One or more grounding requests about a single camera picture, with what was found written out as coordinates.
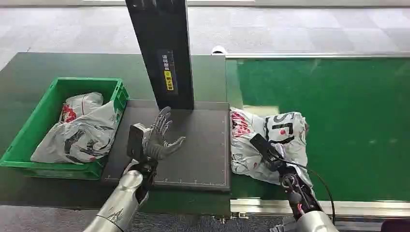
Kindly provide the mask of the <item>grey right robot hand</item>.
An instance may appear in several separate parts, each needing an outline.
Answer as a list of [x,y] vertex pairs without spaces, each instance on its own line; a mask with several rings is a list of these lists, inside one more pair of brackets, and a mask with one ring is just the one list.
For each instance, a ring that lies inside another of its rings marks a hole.
[[284,175],[287,172],[287,163],[284,162],[284,157],[276,150],[268,151],[267,163],[269,170],[278,172],[279,175]]

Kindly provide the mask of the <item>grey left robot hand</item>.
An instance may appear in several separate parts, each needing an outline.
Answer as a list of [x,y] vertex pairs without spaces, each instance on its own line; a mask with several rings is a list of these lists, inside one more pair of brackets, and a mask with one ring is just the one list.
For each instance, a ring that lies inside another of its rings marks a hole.
[[167,141],[166,134],[172,125],[170,115],[171,107],[164,107],[149,127],[149,137],[144,144],[144,153],[150,158],[163,160],[169,157],[178,151],[186,139],[185,136],[181,136],[174,142]]

